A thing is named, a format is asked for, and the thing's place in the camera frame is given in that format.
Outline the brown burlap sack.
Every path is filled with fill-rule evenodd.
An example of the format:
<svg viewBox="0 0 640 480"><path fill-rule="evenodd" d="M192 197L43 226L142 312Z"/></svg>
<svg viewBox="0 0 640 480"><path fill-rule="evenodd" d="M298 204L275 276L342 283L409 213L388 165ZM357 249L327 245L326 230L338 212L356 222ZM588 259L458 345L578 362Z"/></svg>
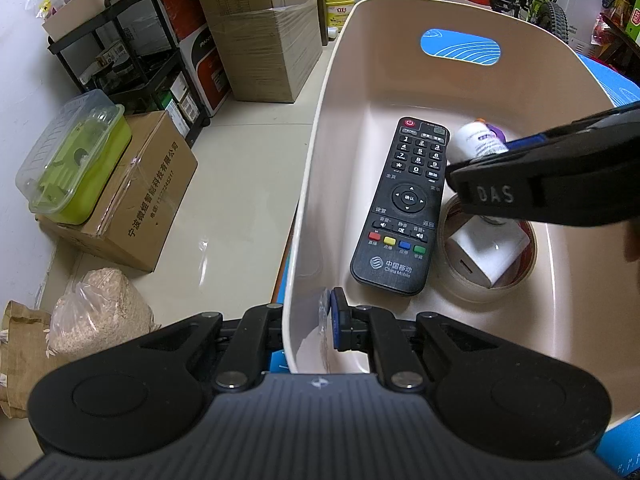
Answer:
<svg viewBox="0 0 640 480"><path fill-rule="evenodd" d="M44 375L67 364L64 356L47 354L50 314L16 301L6 304L1 320L1 411L25 418L32 388Z"/></svg>

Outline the white pill bottle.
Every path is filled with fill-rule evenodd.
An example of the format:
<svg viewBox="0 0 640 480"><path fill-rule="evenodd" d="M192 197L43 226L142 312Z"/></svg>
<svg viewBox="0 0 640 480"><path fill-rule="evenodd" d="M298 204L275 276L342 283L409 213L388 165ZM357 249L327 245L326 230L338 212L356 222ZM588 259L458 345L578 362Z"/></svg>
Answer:
<svg viewBox="0 0 640 480"><path fill-rule="evenodd" d="M447 150L450 164L509 151L506 144L484 122L468 122L451 137Z"/></svg>

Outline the yellow oil jug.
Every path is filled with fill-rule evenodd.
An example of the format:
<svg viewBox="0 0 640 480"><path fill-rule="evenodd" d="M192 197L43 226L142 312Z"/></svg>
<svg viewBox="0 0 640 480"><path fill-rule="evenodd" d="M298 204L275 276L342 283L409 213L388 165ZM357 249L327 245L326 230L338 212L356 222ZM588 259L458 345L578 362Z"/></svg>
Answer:
<svg viewBox="0 0 640 480"><path fill-rule="evenodd" d="M326 3L326 20L328 26L338 32L344 27L349 13L355 5L355 0L324 0Z"/></svg>

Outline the clear tape roll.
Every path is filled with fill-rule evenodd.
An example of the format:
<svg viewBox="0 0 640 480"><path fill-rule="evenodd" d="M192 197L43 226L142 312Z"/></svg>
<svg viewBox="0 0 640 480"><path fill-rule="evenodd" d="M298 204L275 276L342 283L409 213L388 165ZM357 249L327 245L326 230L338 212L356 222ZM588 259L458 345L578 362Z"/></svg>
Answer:
<svg viewBox="0 0 640 480"><path fill-rule="evenodd" d="M516 221L529 237L530 243L524 252L515 260L500 280L491 288L485 288L468 281L460 275L449 263L445 250L445 242L451 234L469 221L474 214L467 214L462 210L457 196L450 197L442 206L440 223L437 233L436 270L437 277L442 280L442 286L451 295L473 304L489 304L516 289L530 274L532 274L537 260L537 241L533 226L526 221Z"/></svg>

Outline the black metal shelf rack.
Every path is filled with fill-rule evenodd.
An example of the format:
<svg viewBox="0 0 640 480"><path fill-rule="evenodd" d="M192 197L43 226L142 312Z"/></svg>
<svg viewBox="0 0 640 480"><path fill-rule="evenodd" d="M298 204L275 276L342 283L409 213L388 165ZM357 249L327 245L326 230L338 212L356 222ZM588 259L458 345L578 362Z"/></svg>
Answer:
<svg viewBox="0 0 640 480"><path fill-rule="evenodd" d="M192 146L209 116L160 0L103 0L104 9L48 38L79 92L103 91L129 114L160 110Z"/></svg>

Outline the bag of rice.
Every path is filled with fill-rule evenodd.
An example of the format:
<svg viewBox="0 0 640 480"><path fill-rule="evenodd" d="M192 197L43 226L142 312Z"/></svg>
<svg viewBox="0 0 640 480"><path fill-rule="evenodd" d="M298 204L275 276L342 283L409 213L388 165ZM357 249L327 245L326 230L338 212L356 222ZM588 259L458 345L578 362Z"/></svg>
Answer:
<svg viewBox="0 0 640 480"><path fill-rule="evenodd" d="M152 309L121 270L92 270L56 302L46 333L46 355L75 361L159 327Z"/></svg>

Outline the black TV remote control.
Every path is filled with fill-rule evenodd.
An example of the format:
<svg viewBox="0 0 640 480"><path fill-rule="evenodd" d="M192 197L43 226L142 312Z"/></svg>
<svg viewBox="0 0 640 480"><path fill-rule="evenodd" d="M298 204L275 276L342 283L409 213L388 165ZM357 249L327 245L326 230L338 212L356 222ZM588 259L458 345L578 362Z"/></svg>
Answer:
<svg viewBox="0 0 640 480"><path fill-rule="evenodd" d="M422 292L436 248L449 131L399 119L358 238L350 273L402 296Z"/></svg>

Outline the white USB charger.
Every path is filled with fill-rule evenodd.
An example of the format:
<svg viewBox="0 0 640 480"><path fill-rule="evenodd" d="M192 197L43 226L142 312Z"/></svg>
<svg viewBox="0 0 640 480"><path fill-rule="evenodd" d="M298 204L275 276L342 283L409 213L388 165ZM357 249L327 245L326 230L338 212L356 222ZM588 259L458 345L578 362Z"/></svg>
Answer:
<svg viewBox="0 0 640 480"><path fill-rule="evenodd" d="M446 239L451 266L468 281L494 286L529 245L514 220L473 216Z"/></svg>

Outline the beige plastic storage bin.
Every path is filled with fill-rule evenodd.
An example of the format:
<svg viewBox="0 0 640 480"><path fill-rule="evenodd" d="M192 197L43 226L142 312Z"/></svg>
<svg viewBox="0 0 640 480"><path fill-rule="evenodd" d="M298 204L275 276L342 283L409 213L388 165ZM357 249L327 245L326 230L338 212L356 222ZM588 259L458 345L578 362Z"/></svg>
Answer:
<svg viewBox="0 0 640 480"><path fill-rule="evenodd" d="M625 257L621 224L531 223L532 274L489 304L447 292L436 252L413 297L356 282L349 263L400 118L450 131L484 118L518 139L638 97L632 81L515 18L442 0L358 3L332 54L311 133L284 300L290 369L368 370L363 354L333 349L320 314L323 294L341 287L352 304L406 320L436 311L579 366L608 389L613 422L637 414L639 266Z"/></svg>

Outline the orange purple plastic toy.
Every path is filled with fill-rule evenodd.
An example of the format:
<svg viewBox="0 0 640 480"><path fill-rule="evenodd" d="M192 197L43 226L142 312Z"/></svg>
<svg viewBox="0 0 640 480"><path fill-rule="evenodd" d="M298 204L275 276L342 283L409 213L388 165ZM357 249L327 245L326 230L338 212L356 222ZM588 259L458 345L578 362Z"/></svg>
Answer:
<svg viewBox="0 0 640 480"><path fill-rule="evenodd" d="M492 131L494 133L494 135L502 142L502 143L506 143L506 135L503 133L503 131L501 129L499 129L497 126L491 124L490 122L486 122L486 120L484 118L477 118L478 122L481 122L482 124L484 124L490 131Z"/></svg>

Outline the brown taped cardboard box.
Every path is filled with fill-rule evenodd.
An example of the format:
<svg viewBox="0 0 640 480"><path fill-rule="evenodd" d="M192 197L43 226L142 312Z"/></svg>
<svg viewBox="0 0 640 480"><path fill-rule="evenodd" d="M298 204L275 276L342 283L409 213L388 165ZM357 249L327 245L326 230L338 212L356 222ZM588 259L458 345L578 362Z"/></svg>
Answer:
<svg viewBox="0 0 640 480"><path fill-rule="evenodd" d="M43 216L41 229L87 254L152 272L198 168L186 139L166 112L128 115L132 139L81 226Z"/></svg>

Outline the large cardboard box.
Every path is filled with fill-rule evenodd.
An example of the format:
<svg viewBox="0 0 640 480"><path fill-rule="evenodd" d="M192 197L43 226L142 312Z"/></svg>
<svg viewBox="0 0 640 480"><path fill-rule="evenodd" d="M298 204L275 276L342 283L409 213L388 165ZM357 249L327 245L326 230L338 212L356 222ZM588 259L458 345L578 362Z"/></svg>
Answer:
<svg viewBox="0 0 640 480"><path fill-rule="evenodd" d="M322 51L317 0L200 0L235 99L293 103Z"/></svg>

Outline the green clear plastic container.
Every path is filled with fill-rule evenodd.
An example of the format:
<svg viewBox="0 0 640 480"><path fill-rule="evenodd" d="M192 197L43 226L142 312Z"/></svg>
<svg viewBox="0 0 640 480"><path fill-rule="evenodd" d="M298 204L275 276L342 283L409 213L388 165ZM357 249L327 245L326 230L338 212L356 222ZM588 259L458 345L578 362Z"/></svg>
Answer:
<svg viewBox="0 0 640 480"><path fill-rule="evenodd" d="M85 223L131 139L125 107L103 91L68 101L17 171L29 211L55 223Z"/></svg>

